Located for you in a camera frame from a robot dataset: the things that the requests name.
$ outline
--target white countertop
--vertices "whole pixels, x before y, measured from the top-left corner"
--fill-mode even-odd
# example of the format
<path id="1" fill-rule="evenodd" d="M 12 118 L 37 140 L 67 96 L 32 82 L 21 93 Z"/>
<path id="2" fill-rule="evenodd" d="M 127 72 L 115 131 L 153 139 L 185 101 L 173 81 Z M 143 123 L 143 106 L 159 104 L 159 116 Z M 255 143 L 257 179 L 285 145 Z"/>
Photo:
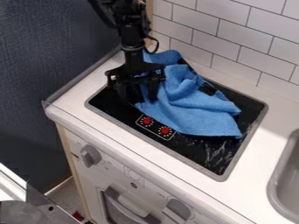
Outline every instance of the white countertop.
<path id="1" fill-rule="evenodd" d="M 176 187 L 184 189 L 186 195 L 200 199 L 229 216 L 236 223 L 292 223 L 272 208 L 266 189 L 290 134 L 299 129 L 298 103 L 190 62 L 202 76 L 259 99 L 269 107 L 266 116 L 228 180 L 217 182 L 85 108 L 85 101 L 106 84 L 104 72 L 118 67 L 122 62 L 122 53 L 118 53 L 53 103 L 55 107 L 63 109 L 67 113 L 63 114 L 55 107 L 48 107 L 47 115 L 55 122 L 60 123 L 61 119 L 73 120 L 70 116 L 72 114 L 92 127 L 92 129 L 86 128 L 86 132 L 89 131 L 90 135 L 96 136 L 92 130 L 98 130 L 128 147 L 135 154 L 141 156 L 138 160 L 140 165 L 147 165 L 152 171 L 156 170 L 156 175 L 161 178 L 175 181 Z M 120 153 L 126 153 L 128 157 L 130 155 L 132 158 L 135 157 L 130 154 L 130 151 L 122 150 Z M 143 158 L 150 161 L 151 164 L 143 161 Z M 237 213 L 229 212 L 228 207 Z"/>

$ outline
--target blue towel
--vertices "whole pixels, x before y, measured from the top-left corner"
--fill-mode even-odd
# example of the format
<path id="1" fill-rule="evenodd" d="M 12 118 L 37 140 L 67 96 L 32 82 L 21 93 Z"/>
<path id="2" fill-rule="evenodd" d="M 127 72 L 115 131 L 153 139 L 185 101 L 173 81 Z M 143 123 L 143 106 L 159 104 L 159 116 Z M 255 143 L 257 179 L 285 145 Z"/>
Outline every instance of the blue towel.
<path id="1" fill-rule="evenodd" d="M 157 54 L 144 53 L 144 60 L 162 63 L 166 81 L 160 83 L 157 101 L 149 100 L 149 87 L 141 85 L 144 102 L 136 107 L 147 116 L 153 117 L 174 130 L 188 135 L 205 137 L 242 137 L 233 116 L 241 111 L 233 102 L 217 90 L 210 96 L 198 90 L 203 80 L 187 65 L 178 65 L 182 56 L 177 51 Z"/>

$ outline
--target sink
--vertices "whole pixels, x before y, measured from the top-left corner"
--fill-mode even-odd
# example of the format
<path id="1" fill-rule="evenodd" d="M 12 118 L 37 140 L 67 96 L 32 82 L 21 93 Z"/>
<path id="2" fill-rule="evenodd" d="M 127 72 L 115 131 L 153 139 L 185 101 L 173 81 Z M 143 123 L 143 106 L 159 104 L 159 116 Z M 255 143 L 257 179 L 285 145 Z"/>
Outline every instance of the sink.
<path id="1" fill-rule="evenodd" d="M 291 135 L 267 191 L 273 208 L 290 221 L 299 223 L 299 129 Z"/>

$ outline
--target dark gray wall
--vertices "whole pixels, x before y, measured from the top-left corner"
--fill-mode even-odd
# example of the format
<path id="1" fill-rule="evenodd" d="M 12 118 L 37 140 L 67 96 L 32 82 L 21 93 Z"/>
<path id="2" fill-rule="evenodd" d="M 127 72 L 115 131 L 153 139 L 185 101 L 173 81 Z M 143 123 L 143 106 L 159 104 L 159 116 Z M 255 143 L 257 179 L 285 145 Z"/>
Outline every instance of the dark gray wall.
<path id="1" fill-rule="evenodd" d="M 67 172 L 41 101 L 118 43 L 87 0 L 0 1 L 0 162 L 38 189 Z"/>

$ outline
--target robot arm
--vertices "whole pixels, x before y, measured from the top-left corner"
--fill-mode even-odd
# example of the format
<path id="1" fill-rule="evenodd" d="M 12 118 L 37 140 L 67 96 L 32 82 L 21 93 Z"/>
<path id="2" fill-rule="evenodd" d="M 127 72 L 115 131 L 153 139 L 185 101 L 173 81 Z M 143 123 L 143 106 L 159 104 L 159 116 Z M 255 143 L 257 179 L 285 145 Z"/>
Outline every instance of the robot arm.
<path id="1" fill-rule="evenodd" d="M 150 21 L 146 13 L 145 0 L 88 0 L 97 15 L 110 28 L 117 29 L 122 38 L 122 50 L 125 53 L 125 64 L 107 71 L 108 87 L 130 103 L 142 102 L 140 84 L 149 85 L 149 98 L 154 101 L 158 84 L 165 80 L 162 64 L 146 63 L 143 50 L 156 53 L 159 44 L 150 33 Z M 144 39 L 157 42 L 156 49 L 149 52 Z"/>

